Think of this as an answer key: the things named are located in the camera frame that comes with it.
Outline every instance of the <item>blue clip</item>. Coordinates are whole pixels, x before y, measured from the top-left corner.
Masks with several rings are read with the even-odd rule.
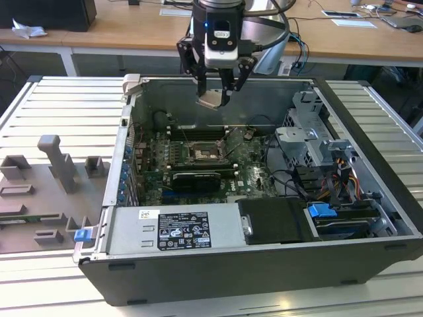
[[[329,208],[328,203],[314,203],[308,207],[310,215],[314,217],[336,217],[338,214],[334,209]]]
[[[92,229],[78,229],[75,231],[73,240],[75,242],[91,242]]]

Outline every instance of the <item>laptop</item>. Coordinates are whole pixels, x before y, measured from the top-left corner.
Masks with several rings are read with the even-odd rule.
[[[423,20],[420,18],[381,17],[381,20],[384,20],[394,28],[408,28],[412,25],[420,25],[423,28]]]

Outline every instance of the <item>power supply label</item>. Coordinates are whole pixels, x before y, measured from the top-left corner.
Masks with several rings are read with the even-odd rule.
[[[160,251],[212,247],[208,213],[161,213],[158,235]]]

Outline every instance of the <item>sticker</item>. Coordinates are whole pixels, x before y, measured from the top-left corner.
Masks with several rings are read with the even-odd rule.
[[[159,218],[160,209],[141,209],[138,219],[157,219]]]
[[[162,213],[157,216],[160,251],[212,247],[208,213]]]

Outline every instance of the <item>motherboard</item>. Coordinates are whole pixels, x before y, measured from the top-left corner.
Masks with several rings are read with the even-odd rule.
[[[276,197],[264,164],[265,138],[252,127],[143,131],[135,144],[140,205]]]

